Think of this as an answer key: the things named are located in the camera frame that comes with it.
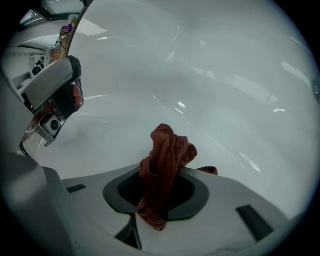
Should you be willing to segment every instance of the red cloth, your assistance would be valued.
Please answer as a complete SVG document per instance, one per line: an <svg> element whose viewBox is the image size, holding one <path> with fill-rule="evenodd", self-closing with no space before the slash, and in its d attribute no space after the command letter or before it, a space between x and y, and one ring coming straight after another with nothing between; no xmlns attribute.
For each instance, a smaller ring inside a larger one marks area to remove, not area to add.
<svg viewBox="0 0 320 256"><path fill-rule="evenodd" d="M167 124L160 124L152 133L153 150L143 159L139 179L143 197L136 207L137 214L151 227L162 231L166 221L162 213L178 169L197 156L196 147L185 136L177 136ZM215 167L203 167L203 172L218 174Z"/></svg>

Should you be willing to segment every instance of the white surface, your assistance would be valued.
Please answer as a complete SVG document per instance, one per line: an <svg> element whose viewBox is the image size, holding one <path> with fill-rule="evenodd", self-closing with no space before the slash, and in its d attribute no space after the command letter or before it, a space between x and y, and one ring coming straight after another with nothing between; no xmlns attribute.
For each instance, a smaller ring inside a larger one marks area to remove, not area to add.
<svg viewBox="0 0 320 256"><path fill-rule="evenodd" d="M161 123L288 217L318 181L319 70L275 5L233 0L95 0L69 54L84 105L36 159L63 179L139 163Z"/></svg>
<svg viewBox="0 0 320 256"><path fill-rule="evenodd" d="M50 14L80 13L84 4L80 0L42 0Z"/></svg>
<svg viewBox="0 0 320 256"><path fill-rule="evenodd" d="M67 20L56 20L33 26L22 32L16 32L10 40L8 47L27 45L46 49L49 46L54 46L59 37L60 30L68 24L69 22Z"/></svg>

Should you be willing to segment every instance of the gray plastic panel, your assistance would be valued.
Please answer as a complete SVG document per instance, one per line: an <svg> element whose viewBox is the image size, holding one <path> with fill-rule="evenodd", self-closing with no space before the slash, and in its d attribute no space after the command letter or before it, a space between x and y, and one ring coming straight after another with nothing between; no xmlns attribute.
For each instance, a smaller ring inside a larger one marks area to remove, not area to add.
<svg viewBox="0 0 320 256"><path fill-rule="evenodd" d="M65 179L62 182L65 187L72 187L79 184L84 185L85 189L74 192L70 194L70 196L79 205L83 206L83 211L99 224L99 226L112 236L116 236L128 225L130 216L118 213L112 209L104 199L103 190L106 184L137 166L136 164L97 175Z"/></svg>

